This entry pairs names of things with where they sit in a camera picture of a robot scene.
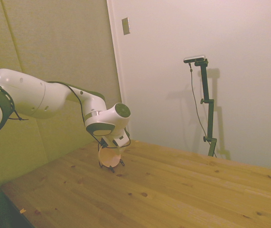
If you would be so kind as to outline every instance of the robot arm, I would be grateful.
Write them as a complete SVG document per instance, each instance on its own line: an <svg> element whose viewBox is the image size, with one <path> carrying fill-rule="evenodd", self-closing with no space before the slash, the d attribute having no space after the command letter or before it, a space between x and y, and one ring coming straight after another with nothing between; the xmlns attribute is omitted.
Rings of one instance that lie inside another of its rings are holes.
<svg viewBox="0 0 271 228"><path fill-rule="evenodd" d="M61 82L45 82L21 72L0 69L0 129L17 111L34 118L54 116L66 100L80 102L87 132L102 136L117 154L129 143L125 127L129 108L117 103L107 110L104 96Z"/></svg>

